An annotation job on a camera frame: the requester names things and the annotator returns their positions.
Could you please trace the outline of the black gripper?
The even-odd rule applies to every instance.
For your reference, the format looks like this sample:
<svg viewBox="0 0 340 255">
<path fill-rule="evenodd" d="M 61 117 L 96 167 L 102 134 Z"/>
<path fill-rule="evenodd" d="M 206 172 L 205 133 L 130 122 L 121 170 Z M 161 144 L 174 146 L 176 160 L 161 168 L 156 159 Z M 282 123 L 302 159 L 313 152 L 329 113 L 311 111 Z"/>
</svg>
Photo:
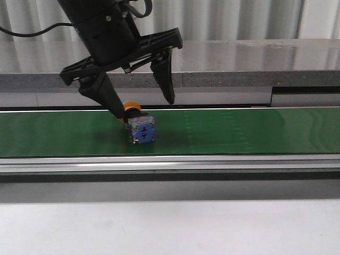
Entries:
<svg viewBox="0 0 340 255">
<path fill-rule="evenodd" d="M 66 85 L 80 80 L 79 93 L 121 119 L 125 110 L 106 73 L 125 73 L 151 62 L 151 70 L 164 98 L 174 104 L 172 49 L 183 47 L 178 28 L 141 36 L 129 12 L 103 13 L 73 25 L 90 56 L 65 67 L 59 74 Z"/>
</svg>

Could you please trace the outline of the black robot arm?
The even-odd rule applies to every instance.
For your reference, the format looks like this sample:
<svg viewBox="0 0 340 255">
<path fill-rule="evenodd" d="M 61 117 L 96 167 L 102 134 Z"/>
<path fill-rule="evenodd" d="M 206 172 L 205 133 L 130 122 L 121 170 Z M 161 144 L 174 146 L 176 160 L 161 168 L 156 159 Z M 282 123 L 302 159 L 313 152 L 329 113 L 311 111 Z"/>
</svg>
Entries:
<svg viewBox="0 0 340 255">
<path fill-rule="evenodd" d="M 79 93 L 123 118 L 123 103 L 113 88 L 108 71 L 122 68 L 125 73 L 150 63 L 154 78 L 169 104 L 175 101 L 172 83 L 172 49 L 183 47 L 178 28 L 142 36 L 134 18 L 145 18 L 129 1 L 59 1 L 90 56 L 65 67 L 60 76 L 66 85 L 77 80 Z"/>
</svg>

